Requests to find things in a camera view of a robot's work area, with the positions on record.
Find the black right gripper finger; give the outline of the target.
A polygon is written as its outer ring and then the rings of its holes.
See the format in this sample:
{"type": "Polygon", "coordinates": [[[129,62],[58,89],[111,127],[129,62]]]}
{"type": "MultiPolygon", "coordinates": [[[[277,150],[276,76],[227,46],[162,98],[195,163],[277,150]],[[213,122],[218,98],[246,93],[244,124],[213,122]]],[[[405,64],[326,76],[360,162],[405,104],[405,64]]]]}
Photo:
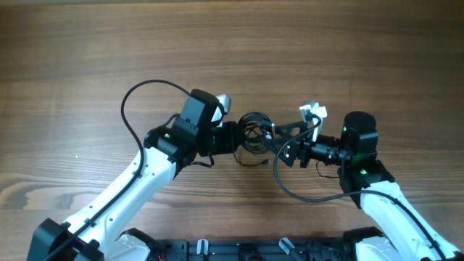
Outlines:
{"type": "Polygon", "coordinates": [[[299,129],[299,133],[303,133],[308,130],[308,124],[304,121],[299,121],[285,125],[278,125],[274,127],[274,132],[279,136],[292,136],[292,131],[297,128],[299,129]]]}
{"type": "Polygon", "coordinates": [[[295,138],[265,139],[264,146],[275,154],[274,161],[282,161],[287,167],[292,167],[297,159],[299,142],[295,138]]]}

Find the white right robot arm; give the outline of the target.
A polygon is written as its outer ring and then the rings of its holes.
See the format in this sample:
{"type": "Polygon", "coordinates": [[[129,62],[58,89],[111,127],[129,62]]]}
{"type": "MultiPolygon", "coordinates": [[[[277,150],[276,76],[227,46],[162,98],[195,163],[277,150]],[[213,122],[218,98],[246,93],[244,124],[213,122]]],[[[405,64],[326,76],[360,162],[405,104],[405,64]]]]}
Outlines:
{"type": "Polygon", "coordinates": [[[306,112],[302,122],[275,128],[277,139],[266,141],[275,158],[291,167],[295,160],[338,166],[342,194],[377,224],[345,234],[354,260],[462,260],[463,253],[440,236],[402,193],[393,175],[377,158],[374,116],[350,112],[340,138],[319,133],[323,118],[306,112]]]}

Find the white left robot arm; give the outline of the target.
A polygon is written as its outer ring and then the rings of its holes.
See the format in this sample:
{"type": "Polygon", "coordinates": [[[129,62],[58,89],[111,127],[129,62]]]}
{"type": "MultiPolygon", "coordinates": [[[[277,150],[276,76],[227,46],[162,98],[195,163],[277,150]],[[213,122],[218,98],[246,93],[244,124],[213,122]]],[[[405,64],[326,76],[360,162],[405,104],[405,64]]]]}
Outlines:
{"type": "Polygon", "coordinates": [[[192,90],[179,114],[139,141],[132,163],[91,203],[63,223],[48,218],[33,233],[28,260],[145,260],[154,247],[124,227],[143,205],[196,156],[236,151],[231,144],[231,98],[192,90]]]}

